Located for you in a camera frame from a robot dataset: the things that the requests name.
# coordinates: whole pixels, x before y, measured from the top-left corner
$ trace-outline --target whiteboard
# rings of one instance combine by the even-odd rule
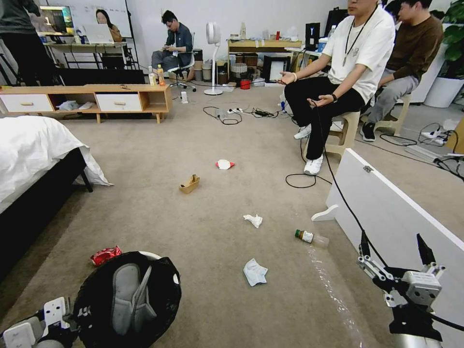
[[[436,262],[447,267],[440,278],[442,292],[432,308],[439,317],[462,325],[464,243],[386,177],[375,169],[368,173],[363,169],[365,166],[374,168],[352,149],[346,149],[335,177],[367,236],[389,266],[420,270],[422,262],[416,240],[416,234],[420,233],[434,251]],[[332,185],[326,204],[339,206],[335,220],[358,250],[361,231],[335,185]],[[371,256],[380,262],[372,249]],[[384,302],[380,294],[378,301]],[[434,328],[441,332],[444,347],[463,346],[463,332],[436,321]]]
[[[85,24],[95,24],[95,11],[105,10],[110,16],[111,23],[118,27],[123,37],[132,37],[129,26],[129,14],[126,0],[48,0],[50,6],[69,6],[72,22],[75,28],[85,33]]]

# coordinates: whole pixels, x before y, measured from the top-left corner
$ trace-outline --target hand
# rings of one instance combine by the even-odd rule
[[[322,96],[319,96],[319,100],[318,101],[315,101],[315,100],[312,100],[310,98],[308,98],[308,102],[312,105],[312,106],[317,106],[317,107],[321,107],[321,106],[325,106],[327,104],[330,104],[332,102],[334,102],[334,98],[331,94],[326,94],[326,95],[322,95]]]
[[[295,75],[291,72],[281,72],[282,78],[280,80],[277,80],[277,83],[280,83],[281,85],[288,85],[291,84],[292,82],[295,82]]]

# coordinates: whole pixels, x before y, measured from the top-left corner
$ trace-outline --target standing fan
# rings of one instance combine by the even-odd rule
[[[216,22],[208,22],[206,24],[206,40],[208,44],[214,44],[216,47],[213,53],[213,89],[207,89],[204,93],[207,95],[219,95],[222,94],[222,90],[215,89],[214,87],[216,80],[216,54],[218,53],[219,46],[221,46],[221,30]]]

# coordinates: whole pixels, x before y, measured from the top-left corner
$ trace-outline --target white sneaker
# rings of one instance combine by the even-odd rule
[[[320,166],[322,165],[323,156],[318,159],[308,159],[306,166],[304,166],[304,173],[309,175],[316,175],[320,171]]]
[[[296,133],[293,137],[296,140],[304,139],[311,134],[311,125],[300,128],[300,132]]]

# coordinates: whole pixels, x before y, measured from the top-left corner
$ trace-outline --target potted plant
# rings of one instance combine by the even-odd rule
[[[449,107],[464,85],[464,0],[451,4],[446,12],[443,43],[448,47],[445,64],[425,99],[424,104],[434,107]]]

